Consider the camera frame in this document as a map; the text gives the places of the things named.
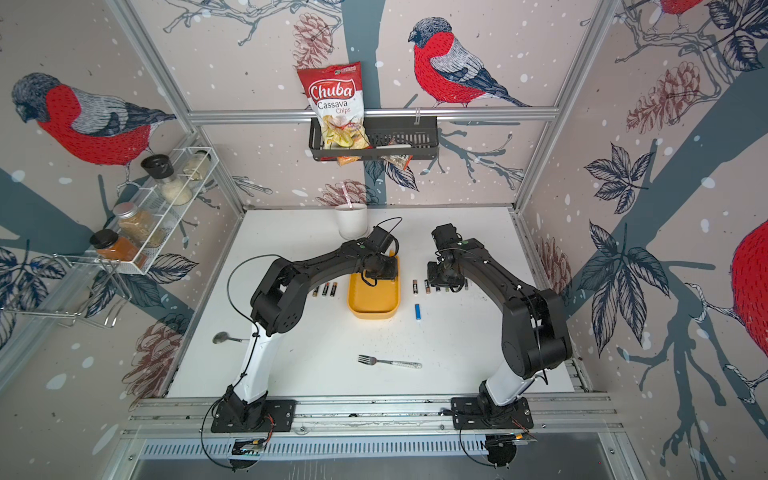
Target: snack package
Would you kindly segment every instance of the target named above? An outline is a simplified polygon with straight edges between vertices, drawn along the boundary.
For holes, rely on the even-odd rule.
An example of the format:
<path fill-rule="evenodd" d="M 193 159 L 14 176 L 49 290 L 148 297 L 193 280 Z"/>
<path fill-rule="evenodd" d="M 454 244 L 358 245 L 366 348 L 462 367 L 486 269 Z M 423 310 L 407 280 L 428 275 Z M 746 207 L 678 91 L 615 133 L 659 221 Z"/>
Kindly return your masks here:
<path fill-rule="evenodd" d="M 324 148 L 371 148 L 362 126 L 365 108 L 360 62 L 305 68 L 297 72 L 310 106 L 320 121 Z M 339 157 L 338 162 L 346 165 L 360 158 Z"/>
<path fill-rule="evenodd" d="M 390 147 L 390 148 L 410 147 L 410 146 L 411 144 L 408 143 L 407 141 L 403 140 L 402 138 L 396 138 L 396 137 L 392 137 L 389 140 L 389 143 L 387 145 L 387 147 Z M 384 157 L 381 157 L 381 158 L 384 161 L 388 161 L 389 163 L 396 165 L 397 168 L 399 168 L 400 170 L 405 170 L 406 168 L 408 168 L 408 164 L 411 163 L 411 159 L 413 158 L 413 155 L 385 155 Z"/>

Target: silver jar lid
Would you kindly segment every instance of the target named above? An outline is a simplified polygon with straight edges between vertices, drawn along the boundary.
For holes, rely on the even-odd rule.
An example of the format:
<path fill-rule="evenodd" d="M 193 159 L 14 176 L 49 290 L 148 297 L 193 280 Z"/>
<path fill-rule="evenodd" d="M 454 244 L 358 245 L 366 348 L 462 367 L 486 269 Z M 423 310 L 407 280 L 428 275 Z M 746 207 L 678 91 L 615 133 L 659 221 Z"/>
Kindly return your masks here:
<path fill-rule="evenodd" d="M 139 211 L 139 208 L 131 203 L 131 202 L 124 202 L 122 204 L 117 204 L 112 209 L 112 213 L 115 214 L 117 218 L 130 218 L 137 214 Z"/>

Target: vent grille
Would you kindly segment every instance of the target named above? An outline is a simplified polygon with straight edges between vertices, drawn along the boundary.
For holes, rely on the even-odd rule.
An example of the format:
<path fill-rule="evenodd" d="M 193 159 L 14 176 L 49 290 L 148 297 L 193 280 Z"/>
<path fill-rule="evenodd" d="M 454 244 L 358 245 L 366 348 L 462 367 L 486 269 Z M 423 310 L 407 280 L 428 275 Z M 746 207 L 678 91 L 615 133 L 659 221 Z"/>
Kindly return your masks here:
<path fill-rule="evenodd" d="M 250 455 L 232 455 L 238 439 L 206 439 L 205 448 L 214 458 L 253 459 Z M 463 434 L 464 448 L 470 455 L 487 455 L 485 435 Z M 320 460 L 324 458 L 361 458 L 396 456 L 464 455 L 458 435 L 417 435 L 379 437 L 272 437 L 260 460 Z M 143 460 L 179 460 L 206 458 L 199 439 L 148 439 L 141 453 Z"/>

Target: bird wallpaper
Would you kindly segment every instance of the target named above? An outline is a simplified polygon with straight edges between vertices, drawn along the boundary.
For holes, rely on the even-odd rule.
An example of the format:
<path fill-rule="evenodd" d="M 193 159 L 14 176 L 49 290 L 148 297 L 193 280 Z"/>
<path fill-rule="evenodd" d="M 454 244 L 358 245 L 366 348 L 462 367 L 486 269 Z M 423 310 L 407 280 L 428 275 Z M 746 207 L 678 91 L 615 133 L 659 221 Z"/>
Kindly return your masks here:
<path fill-rule="evenodd" d="M 130 2 L 194 111 L 301 110 L 297 68 L 354 61 L 367 108 L 552 106 L 598 4 Z M 594 389 L 621 406 L 647 478 L 760 478 L 768 3 L 617 5 L 525 222 L 566 303 L 574 352 Z M 82 251 L 146 179 L 136 163 L 170 152 L 184 132 L 102 0 L 0 7 L 0 30 L 5 302 L 51 254 Z M 544 128 L 441 121 L 440 155 L 401 170 L 315 162 L 306 124 L 200 127 L 249 208 L 331 207 L 344 190 L 372 205 L 509 205 Z M 136 300 L 115 330 L 53 330 L 0 395 L 0 429 L 16 438 L 0 453 L 4 475 L 101 474 L 127 410 L 161 394 L 235 216 L 209 182 L 153 270 L 126 279 Z M 61 274 L 42 272 L 25 305 Z M 98 300 L 94 316 L 114 291 Z M 0 356 L 23 328 L 0 323 Z M 38 452 L 40 435 L 68 441 Z"/>
<path fill-rule="evenodd" d="M 524 218 L 648 478 L 762 478 L 768 3 L 612 22 Z"/>

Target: fork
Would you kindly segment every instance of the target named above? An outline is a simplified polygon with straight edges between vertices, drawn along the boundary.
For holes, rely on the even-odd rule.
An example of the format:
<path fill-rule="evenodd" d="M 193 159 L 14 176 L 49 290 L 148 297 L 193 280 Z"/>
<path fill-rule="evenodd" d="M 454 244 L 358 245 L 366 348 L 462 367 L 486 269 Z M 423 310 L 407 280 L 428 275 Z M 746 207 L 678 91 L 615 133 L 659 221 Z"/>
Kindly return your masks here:
<path fill-rule="evenodd" d="M 399 360 L 379 360 L 375 356 L 358 355 L 357 361 L 366 365 L 375 365 L 376 363 L 388 363 L 389 365 L 407 366 L 410 369 L 422 368 L 421 363 L 417 362 L 400 362 Z"/>

